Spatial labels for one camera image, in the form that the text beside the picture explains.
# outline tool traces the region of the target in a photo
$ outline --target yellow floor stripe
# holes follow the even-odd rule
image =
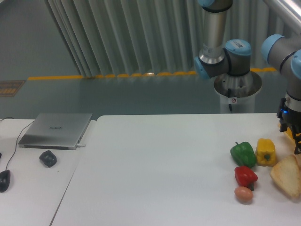
[[[276,71],[273,67],[266,67],[266,68],[251,68],[252,72],[274,72]],[[160,72],[157,74],[157,76],[175,76],[175,75],[196,75],[197,73],[195,71],[189,71],[189,72]],[[145,76],[155,76],[154,73],[134,73],[131,76],[128,74],[119,74],[115,76],[114,74],[107,74],[107,75],[96,75],[92,79],[103,79],[103,78],[127,78],[127,77],[145,77]],[[27,80],[57,80],[57,79],[85,79],[85,77],[81,75],[64,75],[64,76],[39,76],[39,77],[29,77]]]
[[[27,80],[53,80],[53,79],[82,79],[82,75],[64,75],[64,76],[39,76],[29,77]]]

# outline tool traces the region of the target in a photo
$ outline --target laptop lid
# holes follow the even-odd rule
[[[20,147],[75,150],[91,113],[41,113],[19,141]]]

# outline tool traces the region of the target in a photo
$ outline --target black cable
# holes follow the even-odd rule
[[[14,119],[13,117],[6,117],[6,118],[4,118],[4,119],[1,119],[0,121],[3,121],[3,120],[5,120],[5,119]]]
[[[24,127],[24,128],[21,130],[21,133],[23,132],[24,129],[26,129],[27,127],[29,127],[32,123],[33,123],[33,121],[32,121],[28,126]],[[17,144],[18,144],[18,139],[19,139],[19,137],[21,136],[21,133],[20,133],[19,136],[17,137],[17,140],[16,140],[16,146],[15,146],[15,151],[14,151],[13,155],[10,157],[10,159],[9,159],[7,165],[6,165],[5,170],[8,169],[8,164],[9,164],[9,162],[11,161],[11,159],[14,157],[14,155],[15,155],[15,153],[16,153],[16,150],[17,150]]]
[[[231,89],[228,89],[228,98],[230,98],[231,96]],[[231,113],[233,113],[233,108],[232,108],[232,104],[228,104],[229,105],[229,110]]]

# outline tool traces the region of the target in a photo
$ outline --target vertical blinds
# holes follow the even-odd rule
[[[48,0],[85,77],[188,72],[203,44],[204,12],[197,0]],[[270,35],[292,32],[261,0],[234,0],[224,43],[244,39],[254,67]]]

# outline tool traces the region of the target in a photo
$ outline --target green bell pepper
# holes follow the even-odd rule
[[[231,148],[231,155],[238,166],[252,168],[256,164],[256,156],[252,146],[248,142],[243,142]]]

